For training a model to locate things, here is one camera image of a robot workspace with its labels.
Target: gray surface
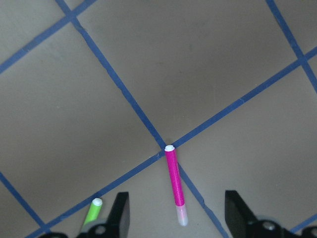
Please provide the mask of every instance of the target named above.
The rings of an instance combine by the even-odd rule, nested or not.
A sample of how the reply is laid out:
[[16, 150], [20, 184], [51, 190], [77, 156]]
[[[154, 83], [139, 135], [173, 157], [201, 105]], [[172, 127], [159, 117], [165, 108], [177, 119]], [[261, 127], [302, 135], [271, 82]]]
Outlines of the gray surface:
[[[54, 1], [0, 4], [0, 61], [63, 17]], [[316, 4], [277, 5], [303, 52], [316, 47]], [[296, 59], [264, 1], [99, 0], [78, 19], [166, 143]], [[287, 228], [317, 212], [316, 104], [299, 67], [178, 148], [227, 231], [226, 189]], [[0, 170], [45, 223], [159, 151], [70, 23], [0, 74], [0, 115]], [[0, 237], [27, 236], [38, 225], [0, 189]], [[178, 225], [165, 158], [104, 195], [102, 216], [119, 191], [130, 193], [129, 238], [220, 237], [185, 185], [189, 225]], [[52, 230], [74, 237], [87, 209]]]

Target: bolt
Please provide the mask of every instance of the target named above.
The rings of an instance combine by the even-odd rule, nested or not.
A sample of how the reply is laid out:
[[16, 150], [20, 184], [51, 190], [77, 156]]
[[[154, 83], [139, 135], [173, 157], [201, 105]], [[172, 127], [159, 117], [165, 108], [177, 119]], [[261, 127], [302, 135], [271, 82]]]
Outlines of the bolt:
[[273, 231], [275, 229], [275, 225], [272, 222], [263, 222], [262, 226], [269, 231]]
[[317, 228], [313, 228], [313, 229], [311, 230], [311, 233], [312, 233], [312, 235], [313, 235], [314, 237], [317, 237]]
[[95, 234], [96, 235], [102, 235], [106, 232], [106, 228], [103, 227], [103, 226], [98, 226], [96, 229], [95, 229]]

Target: green marker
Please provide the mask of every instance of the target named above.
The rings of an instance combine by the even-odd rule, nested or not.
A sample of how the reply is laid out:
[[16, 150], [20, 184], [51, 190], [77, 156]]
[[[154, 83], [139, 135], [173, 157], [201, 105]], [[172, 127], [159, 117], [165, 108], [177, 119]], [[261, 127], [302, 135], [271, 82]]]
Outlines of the green marker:
[[84, 221], [84, 225], [98, 218], [102, 204], [103, 204], [103, 201], [100, 198], [95, 198], [93, 200], [93, 202], [90, 205], [89, 211], [87, 213], [86, 219]]

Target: magenta marker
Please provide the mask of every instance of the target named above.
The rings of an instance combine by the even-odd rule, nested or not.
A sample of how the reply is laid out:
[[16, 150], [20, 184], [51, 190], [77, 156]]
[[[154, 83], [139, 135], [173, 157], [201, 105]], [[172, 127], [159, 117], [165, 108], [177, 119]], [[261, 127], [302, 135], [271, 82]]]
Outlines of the magenta marker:
[[185, 198], [183, 194], [182, 183], [179, 176], [176, 150], [174, 146], [167, 145], [165, 147], [165, 155], [169, 170], [170, 181], [172, 183], [174, 193], [178, 222], [181, 226], [186, 226], [188, 224], [188, 218], [185, 207]]

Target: black object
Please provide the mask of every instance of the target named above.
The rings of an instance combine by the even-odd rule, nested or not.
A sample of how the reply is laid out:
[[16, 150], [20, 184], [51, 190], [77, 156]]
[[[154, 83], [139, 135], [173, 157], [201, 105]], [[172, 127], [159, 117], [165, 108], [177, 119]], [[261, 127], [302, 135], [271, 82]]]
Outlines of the black object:
[[[127, 238], [129, 226], [129, 193], [120, 192], [115, 198], [107, 221], [91, 227], [87, 233], [80, 233], [76, 238]], [[48, 233], [39, 238], [68, 238], [68, 236], [63, 233]]]
[[237, 191], [225, 192], [225, 220], [233, 238], [317, 238], [317, 227], [295, 235], [271, 220], [258, 220]]

